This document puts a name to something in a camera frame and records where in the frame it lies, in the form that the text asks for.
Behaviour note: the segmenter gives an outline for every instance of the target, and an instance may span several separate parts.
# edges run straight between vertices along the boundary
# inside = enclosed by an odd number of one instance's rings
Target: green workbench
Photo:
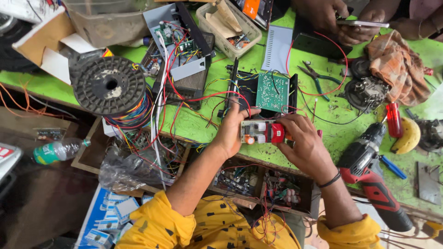
[[[285,17],[273,22],[274,25],[293,27],[295,18],[295,13],[289,10]],[[263,32],[263,38],[259,44],[265,44],[267,39],[267,32]],[[349,54],[349,58],[359,57],[363,54],[363,48],[365,44],[357,45],[354,50]],[[426,78],[438,88],[441,83],[441,71],[443,69],[443,43],[435,42],[432,40],[422,40],[422,41],[411,41],[409,42],[410,47],[415,51],[420,53],[421,58],[425,66],[434,69],[434,76],[426,76]],[[113,46],[111,51],[116,55],[127,57],[135,62],[141,61],[145,54],[146,47],[130,48],[130,47],[120,47]],[[240,58],[239,70],[249,71],[250,69],[256,68],[259,70],[263,63],[265,47],[260,45],[255,45],[248,51],[243,57]],[[303,90],[308,93],[316,93],[315,85],[313,80],[301,72],[297,65],[302,65],[302,60],[311,61],[311,66],[319,74],[330,75],[336,78],[341,78],[339,76],[340,70],[343,66],[336,65],[333,63],[328,63],[327,59],[317,55],[309,54],[306,52],[298,51],[292,49],[289,71],[291,74],[299,74],[300,85],[305,88]],[[232,65],[233,62],[225,58],[224,54],[218,53],[215,58],[213,58],[213,64],[208,73],[207,82],[211,82],[218,78],[228,78],[229,74],[226,72],[225,66]],[[0,82],[4,82],[7,86],[11,88],[21,88],[20,81],[26,82],[31,78],[28,74],[1,72]],[[149,84],[153,83],[152,79],[147,79]],[[337,86],[335,83],[330,81],[322,81],[322,88],[324,92],[329,92]],[[217,81],[211,84],[210,87],[205,92],[205,95],[209,95],[216,92],[226,91],[228,87],[227,81]],[[46,97],[51,100],[61,101],[69,105],[78,105],[74,98],[72,88],[67,84],[59,81],[58,79],[51,77],[45,73],[40,73],[35,75],[27,86],[27,90],[33,92],[39,97]],[[318,98],[316,115],[333,122],[346,123],[354,119],[358,111],[353,109],[349,111],[350,105],[348,101],[344,98],[336,97],[335,95],[342,92],[338,90],[336,93],[329,94],[331,102],[326,102],[323,98]],[[434,119],[443,118],[443,100],[439,99],[438,96],[442,95],[443,88],[440,88],[439,94],[435,94],[430,100],[426,101],[419,106],[410,108],[413,113],[416,113],[423,119]],[[312,109],[315,97],[305,95],[308,106]],[[218,98],[210,98],[202,104],[202,108],[199,113],[210,117],[214,106],[219,103]],[[330,105],[337,105],[338,108],[331,109]],[[309,117],[311,114],[307,111],[301,94],[298,94],[298,107],[303,108]],[[222,109],[223,105],[219,107],[214,112],[217,114],[218,109]],[[404,112],[405,107],[401,108],[401,115],[406,116]],[[163,131],[169,132],[171,128],[171,123],[173,115],[175,113],[176,106],[168,105],[166,106],[166,120],[164,122]],[[215,122],[220,122],[219,118],[214,118]],[[315,119],[315,126],[317,129],[323,130],[323,141],[325,146],[331,153],[334,162],[337,162],[341,153],[346,147],[353,142],[358,136],[360,136],[366,128],[377,121],[377,116],[373,113],[363,114],[356,121],[347,125],[335,125],[329,124],[319,119]],[[198,142],[210,142],[215,134],[216,129],[213,126],[205,128],[206,122],[195,115],[192,111],[182,108],[175,122],[175,134],[177,136],[185,137]],[[386,185],[391,189],[395,198],[404,204],[404,207],[409,212],[419,210],[421,213],[426,213],[425,217],[429,217],[434,220],[443,221],[443,210],[442,207],[431,204],[429,202],[418,199],[416,190],[416,161],[422,163],[427,163],[430,166],[435,166],[443,164],[443,159],[440,155],[431,153],[429,155],[423,155],[422,153],[413,150],[405,155],[395,155],[389,152],[390,147],[395,142],[394,139],[386,135],[383,139],[382,145],[380,147],[381,154],[385,154],[392,162],[394,162],[398,167],[400,167],[403,172],[408,176],[406,180],[401,180],[396,177],[391,171],[387,170],[384,165],[381,168],[384,170],[384,178]],[[284,155],[278,151],[278,149],[271,144],[254,144],[254,145],[244,145],[240,149],[240,154],[244,157],[254,159],[256,162],[263,164],[274,164],[286,169],[291,168],[292,172],[299,173],[297,168],[289,163]]]

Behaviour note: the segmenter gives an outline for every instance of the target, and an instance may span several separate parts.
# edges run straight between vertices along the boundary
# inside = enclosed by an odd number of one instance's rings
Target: needle-nose pliers
[[[334,77],[331,76],[326,76],[326,75],[319,75],[318,73],[316,73],[314,71],[314,69],[312,69],[312,67],[310,67],[305,61],[303,61],[303,64],[305,64],[305,68],[302,68],[301,66],[298,66],[300,68],[300,70],[302,70],[305,74],[311,76],[311,78],[314,80],[315,82],[315,87],[317,87],[317,92],[319,94],[323,94],[322,88],[320,87],[320,82],[319,79],[325,79],[325,80],[330,80],[332,82],[335,82],[337,84],[341,84],[342,82]],[[330,101],[330,99],[326,96],[326,95],[322,95],[322,97],[326,100],[326,101]]]

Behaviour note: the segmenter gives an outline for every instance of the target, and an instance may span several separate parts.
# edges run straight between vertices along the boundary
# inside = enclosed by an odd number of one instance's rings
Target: wrist band
[[[323,184],[323,185],[318,185],[318,184],[317,184],[317,186],[318,186],[319,188],[327,187],[327,186],[329,186],[329,185],[335,183],[338,179],[340,179],[341,176],[342,176],[342,175],[340,174],[340,171],[338,171],[338,174],[337,174],[337,175],[336,175],[331,181],[329,181],[329,182],[327,182],[327,183],[325,183],[325,184]]]

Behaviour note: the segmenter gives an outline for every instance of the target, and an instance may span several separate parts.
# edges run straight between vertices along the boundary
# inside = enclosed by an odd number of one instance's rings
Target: shirt sleeve
[[[330,249],[383,248],[377,236],[380,226],[368,214],[363,217],[359,222],[329,229],[325,225],[326,217],[321,216],[317,223],[319,236],[328,242]]]
[[[194,215],[182,216],[171,208],[164,191],[130,215],[136,220],[118,241],[116,249],[174,248],[189,244],[196,222]]]

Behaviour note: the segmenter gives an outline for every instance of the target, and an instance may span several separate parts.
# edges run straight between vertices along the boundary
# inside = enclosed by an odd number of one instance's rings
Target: blue handle tool
[[[386,166],[388,167],[389,170],[391,170],[392,172],[394,172],[394,174],[400,178],[402,178],[403,180],[408,178],[403,171],[401,171],[401,169],[399,169],[393,162],[389,161],[388,158],[386,158],[386,156],[381,155],[380,160],[383,161],[383,163],[386,164]]]

